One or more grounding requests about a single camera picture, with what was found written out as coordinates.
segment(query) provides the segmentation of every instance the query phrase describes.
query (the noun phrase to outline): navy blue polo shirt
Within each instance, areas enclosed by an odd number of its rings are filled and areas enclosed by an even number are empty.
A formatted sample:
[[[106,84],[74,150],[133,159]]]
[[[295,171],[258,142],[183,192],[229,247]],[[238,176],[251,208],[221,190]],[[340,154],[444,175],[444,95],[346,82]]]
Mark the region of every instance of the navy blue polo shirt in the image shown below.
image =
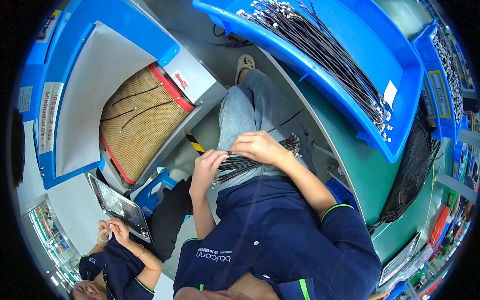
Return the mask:
[[[281,300],[365,300],[381,264],[359,213],[337,204],[319,220],[290,181],[259,176],[220,191],[221,221],[184,243],[173,285],[226,290],[246,272]]]
[[[472,177],[465,176],[465,180],[464,180],[463,184],[465,184],[469,188],[473,189],[473,179],[472,179]],[[467,204],[467,201],[468,200],[464,196],[461,195],[459,206],[460,207],[465,207],[465,205]]]
[[[130,239],[138,241],[132,233]],[[93,280],[103,272],[108,300],[151,300],[154,292],[143,286],[136,278],[144,267],[140,258],[120,245],[112,234],[111,240],[102,252],[81,257],[78,269],[83,280]]]

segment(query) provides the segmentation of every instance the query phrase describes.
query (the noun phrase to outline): foot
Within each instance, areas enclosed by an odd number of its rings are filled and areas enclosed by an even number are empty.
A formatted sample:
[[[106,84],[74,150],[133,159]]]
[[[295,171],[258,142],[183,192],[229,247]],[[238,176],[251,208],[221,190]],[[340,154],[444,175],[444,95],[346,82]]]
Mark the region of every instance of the foot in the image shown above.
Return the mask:
[[[245,82],[245,75],[251,69],[255,68],[255,61],[248,54],[240,56],[237,64],[237,75],[235,76],[235,84],[241,84]]]
[[[242,83],[245,82],[245,76],[247,76],[248,71],[250,71],[250,69],[247,69],[247,68],[243,68],[243,69],[240,71],[239,84],[242,84]]]

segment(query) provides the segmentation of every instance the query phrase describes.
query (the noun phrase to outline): yellow black hazard stripe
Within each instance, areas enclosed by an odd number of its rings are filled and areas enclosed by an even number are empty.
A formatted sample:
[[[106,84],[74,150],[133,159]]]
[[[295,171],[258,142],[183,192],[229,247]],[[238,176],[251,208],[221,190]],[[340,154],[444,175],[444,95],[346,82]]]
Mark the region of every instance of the yellow black hazard stripe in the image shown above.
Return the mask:
[[[200,144],[197,142],[191,132],[187,133],[186,136],[192,146],[195,148],[195,150],[197,150],[198,154],[202,155],[203,153],[205,153],[205,150],[202,148],[202,146],[200,146]]]

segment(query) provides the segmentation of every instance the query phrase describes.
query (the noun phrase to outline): gold bracelet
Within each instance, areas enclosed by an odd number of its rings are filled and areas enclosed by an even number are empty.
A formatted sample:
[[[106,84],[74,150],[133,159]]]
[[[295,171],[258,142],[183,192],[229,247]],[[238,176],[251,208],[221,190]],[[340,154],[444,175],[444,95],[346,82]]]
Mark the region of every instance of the gold bracelet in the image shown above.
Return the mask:
[[[134,254],[134,256],[135,256],[135,257],[142,257],[142,256],[145,254],[145,246],[142,245],[142,244],[139,244],[139,243],[137,243],[137,245],[141,246],[141,247],[144,249],[144,252],[143,252],[141,255],[139,255],[139,256],[136,256],[135,254]]]

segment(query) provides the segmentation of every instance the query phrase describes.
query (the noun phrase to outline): hand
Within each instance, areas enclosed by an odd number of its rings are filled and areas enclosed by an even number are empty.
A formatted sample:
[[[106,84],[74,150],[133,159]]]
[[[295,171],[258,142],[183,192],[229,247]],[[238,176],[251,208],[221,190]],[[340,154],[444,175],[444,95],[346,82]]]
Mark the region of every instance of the hand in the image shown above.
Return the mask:
[[[125,226],[125,224],[118,218],[111,218],[107,223],[115,234],[117,242],[126,248],[128,244],[132,242],[130,240],[130,231],[127,226]]]
[[[108,228],[108,224],[104,220],[100,220],[98,222],[98,237],[102,240],[108,240],[108,235],[110,234],[110,229]]]
[[[210,149],[195,160],[190,194],[205,194],[212,184],[218,166],[226,162],[228,154],[223,150]]]
[[[240,154],[276,167],[287,155],[291,154],[265,131],[241,134],[233,143],[230,151],[232,154]]]

